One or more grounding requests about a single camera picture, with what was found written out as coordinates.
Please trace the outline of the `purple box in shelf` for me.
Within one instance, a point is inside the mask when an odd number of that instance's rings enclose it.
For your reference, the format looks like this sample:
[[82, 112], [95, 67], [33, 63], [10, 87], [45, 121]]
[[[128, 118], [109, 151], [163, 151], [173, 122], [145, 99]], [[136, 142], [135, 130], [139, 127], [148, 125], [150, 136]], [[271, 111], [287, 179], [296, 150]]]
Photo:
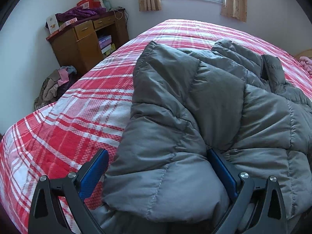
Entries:
[[112, 37], [110, 35], [101, 36], [98, 38], [100, 49], [103, 49], [112, 43]]

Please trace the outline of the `grey puffer down jacket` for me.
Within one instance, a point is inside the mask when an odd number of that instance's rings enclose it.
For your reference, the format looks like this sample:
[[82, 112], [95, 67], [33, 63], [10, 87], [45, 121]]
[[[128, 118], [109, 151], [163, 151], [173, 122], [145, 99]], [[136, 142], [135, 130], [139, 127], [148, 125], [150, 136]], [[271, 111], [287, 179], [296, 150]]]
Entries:
[[207, 151], [277, 178], [287, 231], [311, 207], [311, 101], [281, 62], [229, 40], [211, 50], [150, 42], [129, 122], [92, 214], [105, 233], [209, 233], [230, 199]]

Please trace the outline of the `pile of clothes on floor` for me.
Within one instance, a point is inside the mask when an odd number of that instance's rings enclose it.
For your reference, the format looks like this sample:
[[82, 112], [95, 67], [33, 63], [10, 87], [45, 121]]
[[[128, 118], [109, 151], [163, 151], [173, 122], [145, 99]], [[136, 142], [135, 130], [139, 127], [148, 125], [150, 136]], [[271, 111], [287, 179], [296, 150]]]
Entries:
[[34, 101], [34, 110], [56, 102], [76, 81], [77, 70], [73, 66], [62, 66], [54, 70], [43, 82]]

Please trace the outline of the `purple clothes on desk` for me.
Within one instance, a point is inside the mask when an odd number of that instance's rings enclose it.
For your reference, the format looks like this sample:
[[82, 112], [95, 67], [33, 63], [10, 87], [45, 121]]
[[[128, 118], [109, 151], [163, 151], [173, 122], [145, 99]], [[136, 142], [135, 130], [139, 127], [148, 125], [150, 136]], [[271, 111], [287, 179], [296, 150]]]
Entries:
[[87, 19], [92, 16], [103, 15], [106, 13], [106, 9], [103, 7], [98, 8], [83, 8], [82, 6], [74, 7], [64, 13], [57, 13], [56, 19], [59, 22], [67, 22], [71, 19], [76, 18], [78, 21]]

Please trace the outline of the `right beige curtain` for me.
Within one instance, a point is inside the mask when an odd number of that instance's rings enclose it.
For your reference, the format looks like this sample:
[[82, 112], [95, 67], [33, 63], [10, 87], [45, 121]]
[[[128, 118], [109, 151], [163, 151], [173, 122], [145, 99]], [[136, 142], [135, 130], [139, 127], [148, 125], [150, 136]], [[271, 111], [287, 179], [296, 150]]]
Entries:
[[246, 22], [247, 0], [223, 0], [221, 15], [241, 22]]

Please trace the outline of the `red white plaid bedspread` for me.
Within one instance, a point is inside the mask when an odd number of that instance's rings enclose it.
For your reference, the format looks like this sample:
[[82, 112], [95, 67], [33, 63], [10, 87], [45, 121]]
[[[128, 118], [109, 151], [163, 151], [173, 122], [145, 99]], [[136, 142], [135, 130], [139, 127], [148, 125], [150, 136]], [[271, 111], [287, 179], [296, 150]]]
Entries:
[[1, 205], [14, 227], [27, 233], [31, 201], [40, 176], [54, 179], [78, 170], [100, 148], [114, 156], [129, 119], [133, 68], [149, 42], [209, 50], [220, 39], [278, 57], [285, 78], [311, 96], [309, 73], [293, 56], [271, 43], [212, 23], [166, 20], [117, 49], [56, 103], [27, 115], [4, 134]]

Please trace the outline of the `pink pillow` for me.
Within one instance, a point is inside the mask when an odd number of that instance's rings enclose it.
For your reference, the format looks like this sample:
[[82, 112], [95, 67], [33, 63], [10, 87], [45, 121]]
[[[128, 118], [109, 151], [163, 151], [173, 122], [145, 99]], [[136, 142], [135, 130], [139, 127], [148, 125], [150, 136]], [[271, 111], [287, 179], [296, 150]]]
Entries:
[[301, 56], [299, 58], [299, 63], [309, 73], [309, 75], [312, 75], [312, 60], [310, 58]]

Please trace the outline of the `flat red white box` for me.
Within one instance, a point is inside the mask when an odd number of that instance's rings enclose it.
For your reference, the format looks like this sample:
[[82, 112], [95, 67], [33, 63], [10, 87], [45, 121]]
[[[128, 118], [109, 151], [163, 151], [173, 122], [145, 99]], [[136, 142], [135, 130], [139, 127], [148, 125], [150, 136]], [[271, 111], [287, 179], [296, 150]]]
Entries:
[[73, 19], [70, 19], [70, 20], [66, 21], [65, 23], [60, 25], [59, 31], [64, 30], [66, 27], [68, 27], [69, 25], [72, 25], [72, 24], [74, 24], [76, 22], [77, 22], [77, 18], [73, 18]]

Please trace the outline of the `brown wooden desk cabinet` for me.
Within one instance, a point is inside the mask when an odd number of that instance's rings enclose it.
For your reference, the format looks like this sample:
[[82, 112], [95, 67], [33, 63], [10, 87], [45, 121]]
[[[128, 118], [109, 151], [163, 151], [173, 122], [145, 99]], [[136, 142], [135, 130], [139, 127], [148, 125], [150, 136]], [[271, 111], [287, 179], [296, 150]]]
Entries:
[[110, 35], [115, 48], [129, 41], [128, 13], [124, 8], [75, 22], [47, 37], [60, 66], [74, 66], [84, 75], [104, 59], [99, 38]]

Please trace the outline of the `yellow box in shelf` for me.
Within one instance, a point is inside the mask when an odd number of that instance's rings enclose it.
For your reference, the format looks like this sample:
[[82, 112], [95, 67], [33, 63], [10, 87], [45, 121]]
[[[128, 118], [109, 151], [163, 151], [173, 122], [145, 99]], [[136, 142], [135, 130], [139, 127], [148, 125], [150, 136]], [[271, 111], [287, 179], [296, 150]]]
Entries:
[[109, 44], [108, 46], [102, 49], [102, 55], [103, 57], [107, 57], [110, 54], [112, 54], [115, 50], [116, 50], [115, 44], [114, 43]]

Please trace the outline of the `white carton box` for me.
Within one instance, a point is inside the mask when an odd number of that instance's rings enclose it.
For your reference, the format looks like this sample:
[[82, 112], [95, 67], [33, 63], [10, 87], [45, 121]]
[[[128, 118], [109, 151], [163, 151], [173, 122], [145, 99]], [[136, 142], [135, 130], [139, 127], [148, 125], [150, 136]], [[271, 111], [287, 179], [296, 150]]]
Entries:
[[46, 23], [50, 34], [56, 32], [59, 29], [59, 23], [55, 14], [52, 14], [46, 19]]

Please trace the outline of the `red gift box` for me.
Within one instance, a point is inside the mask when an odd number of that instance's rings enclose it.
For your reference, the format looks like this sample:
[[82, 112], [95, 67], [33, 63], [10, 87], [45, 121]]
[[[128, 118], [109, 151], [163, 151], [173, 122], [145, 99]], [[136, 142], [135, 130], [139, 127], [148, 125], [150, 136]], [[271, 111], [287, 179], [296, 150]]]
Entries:
[[77, 3], [77, 6], [80, 6], [83, 9], [96, 9], [101, 7], [101, 4], [100, 1], [96, 0], [81, 0]]

